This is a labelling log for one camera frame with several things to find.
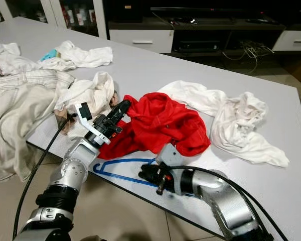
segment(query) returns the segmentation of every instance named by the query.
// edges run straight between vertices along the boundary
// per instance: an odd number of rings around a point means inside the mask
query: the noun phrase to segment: red cloth
[[[123,131],[100,148],[99,158],[113,159],[137,150],[157,154],[167,143],[176,145],[183,156],[193,156],[210,145],[203,120],[194,110],[187,109],[163,93],[149,93],[139,102],[131,102],[127,115],[131,122],[119,122]]]

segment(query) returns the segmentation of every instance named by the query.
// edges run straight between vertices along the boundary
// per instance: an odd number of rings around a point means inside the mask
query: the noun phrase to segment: laundry
[[[113,159],[137,150],[158,153],[165,144],[172,143],[184,156],[193,156],[210,144],[203,120],[194,110],[170,99],[163,93],[149,93],[139,101],[126,95],[131,102],[127,115],[131,121],[121,121],[120,135],[103,145],[99,158]]]
[[[26,135],[53,111],[75,78],[55,70],[0,77],[0,181],[17,174],[24,181],[35,163]]]
[[[16,43],[6,45],[0,43],[0,74],[4,76],[38,69],[65,71],[76,68],[95,68],[109,65],[112,59],[113,54],[110,47],[85,51],[74,46],[71,41],[65,41],[49,52],[41,61],[34,62],[21,56]]]
[[[99,114],[107,115],[111,106],[118,104],[118,96],[114,89],[112,77],[107,72],[98,72],[94,79],[76,79],[69,89],[64,90],[55,105],[56,119],[60,116],[67,118],[68,113],[76,113],[75,104],[86,102],[93,117],[89,123],[92,125],[94,118]],[[80,122],[69,122],[63,130],[70,139],[84,137],[87,129]]]
[[[220,90],[208,90],[198,83],[175,81],[158,92],[185,103],[205,114],[215,116],[210,138],[218,148],[251,163],[267,162],[287,167],[284,151],[269,144],[255,132],[264,120],[268,108],[250,92],[237,98],[227,98]]]

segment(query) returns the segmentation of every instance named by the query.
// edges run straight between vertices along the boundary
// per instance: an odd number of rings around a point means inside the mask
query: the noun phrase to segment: white table
[[[34,61],[65,40],[71,40],[76,46],[86,50],[105,46],[113,48],[114,60],[111,65],[96,69],[81,68],[70,73],[77,78],[92,79],[97,71],[107,71],[116,82],[115,87],[121,98],[129,94],[139,99],[145,93],[157,91],[172,81],[185,80],[202,83],[209,89],[223,90],[229,97],[250,91],[265,101],[269,106],[269,114],[258,132],[271,144],[285,151],[290,160],[288,168],[278,168],[270,164],[253,165],[214,146],[200,156],[186,158],[185,163],[224,172],[260,201],[289,240],[301,240],[301,106],[295,88],[28,19],[15,18],[0,23],[0,42],[17,42],[22,55]],[[204,114],[200,116],[204,119],[209,132],[212,118]],[[36,129],[28,141],[44,149],[56,130],[56,121],[54,116],[51,116]],[[59,136],[50,151],[63,157],[70,145],[71,141],[66,136]],[[139,152],[130,156],[152,158],[154,154]],[[134,173],[137,176],[138,167],[114,164],[112,170],[124,172],[120,174]],[[204,202],[168,192],[163,196],[157,196],[154,187],[100,176],[204,230],[222,235],[210,208]],[[281,240],[262,214],[261,217],[275,240]]]

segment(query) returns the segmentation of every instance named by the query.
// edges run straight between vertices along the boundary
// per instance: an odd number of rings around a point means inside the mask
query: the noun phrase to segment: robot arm
[[[167,166],[181,165],[182,160],[181,154],[167,144],[157,157],[159,165],[143,165],[139,176],[158,185],[159,195],[167,189],[178,195],[194,194],[205,201],[211,207],[226,240],[273,240],[270,234],[262,230],[242,195],[222,179],[197,170],[165,171]]]
[[[116,125],[129,106],[128,100],[122,101],[107,116],[97,117],[91,126],[88,105],[76,105],[79,120],[89,132],[66,152],[63,162],[51,175],[47,189],[36,199],[39,207],[32,212],[15,240],[70,240],[68,232],[73,228],[73,212],[88,167],[99,155],[99,148],[104,143],[109,144],[109,139],[122,131]]]

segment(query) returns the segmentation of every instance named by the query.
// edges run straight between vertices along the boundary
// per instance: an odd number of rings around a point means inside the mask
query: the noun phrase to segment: white cloth
[[[75,104],[87,102],[94,119],[99,114],[108,114],[111,111],[109,102],[115,92],[114,82],[107,72],[96,73],[91,80],[75,80],[71,87],[64,90],[56,102],[55,109],[66,108],[68,112],[75,113]],[[76,122],[68,132],[69,138],[83,137],[87,129]]]
[[[227,98],[220,90],[207,90],[201,84],[184,81],[172,82],[158,92],[215,116],[210,139],[220,149],[251,163],[267,162],[275,166],[288,166],[289,160],[285,153],[254,131],[265,118],[268,108],[266,103],[252,93]]]
[[[24,71],[38,69],[53,69],[65,71],[68,69],[95,68],[101,65],[109,65],[112,62],[112,48],[96,48],[89,51],[75,47],[71,41],[63,42],[56,50],[60,57],[33,62],[20,56],[20,50],[16,43],[0,43],[0,74],[11,75]]]
[[[23,181],[29,176],[35,160],[25,136],[53,111],[74,79],[54,70],[0,77],[0,180],[14,173]]]

